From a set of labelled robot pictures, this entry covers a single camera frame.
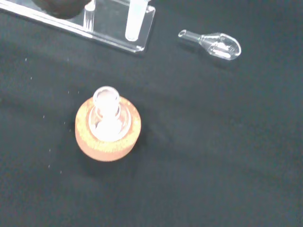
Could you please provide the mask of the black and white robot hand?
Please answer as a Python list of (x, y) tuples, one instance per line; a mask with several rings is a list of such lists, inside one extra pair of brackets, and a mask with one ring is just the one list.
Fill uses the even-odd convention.
[(91, 0), (32, 0), (42, 11), (59, 19), (79, 15)]

